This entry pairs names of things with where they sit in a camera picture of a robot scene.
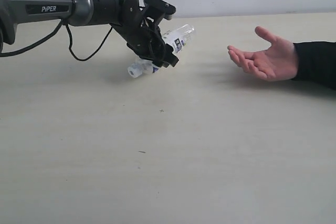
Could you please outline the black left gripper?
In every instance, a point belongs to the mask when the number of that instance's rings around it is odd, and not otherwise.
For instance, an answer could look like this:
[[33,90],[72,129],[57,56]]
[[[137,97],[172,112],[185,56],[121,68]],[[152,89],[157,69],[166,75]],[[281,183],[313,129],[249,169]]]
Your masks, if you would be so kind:
[[163,42],[158,23],[147,17],[145,7],[124,6],[111,12],[111,26],[126,41],[140,59],[149,60],[157,67],[175,67],[179,58],[174,48]]

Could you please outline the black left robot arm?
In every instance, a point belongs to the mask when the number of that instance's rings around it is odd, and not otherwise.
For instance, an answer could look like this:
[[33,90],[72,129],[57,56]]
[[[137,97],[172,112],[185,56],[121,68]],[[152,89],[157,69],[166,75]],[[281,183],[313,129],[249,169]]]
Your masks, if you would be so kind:
[[59,20],[59,26],[109,25],[141,59],[158,67],[178,57],[159,27],[176,8],[163,0],[1,0],[1,44],[12,45],[19,24]]

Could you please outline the person's open hand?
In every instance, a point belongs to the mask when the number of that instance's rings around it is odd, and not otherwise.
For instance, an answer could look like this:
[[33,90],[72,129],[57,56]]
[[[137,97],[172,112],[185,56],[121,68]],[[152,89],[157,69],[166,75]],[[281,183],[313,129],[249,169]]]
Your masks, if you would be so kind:
[[268,81],[293,79],[298,73],[299,59],[294,43],[269,30],[257,26],[255,33],[270,43],[270,47],[260,51],[242,51],[232,45],[227,46],[230,59],[243,72]]

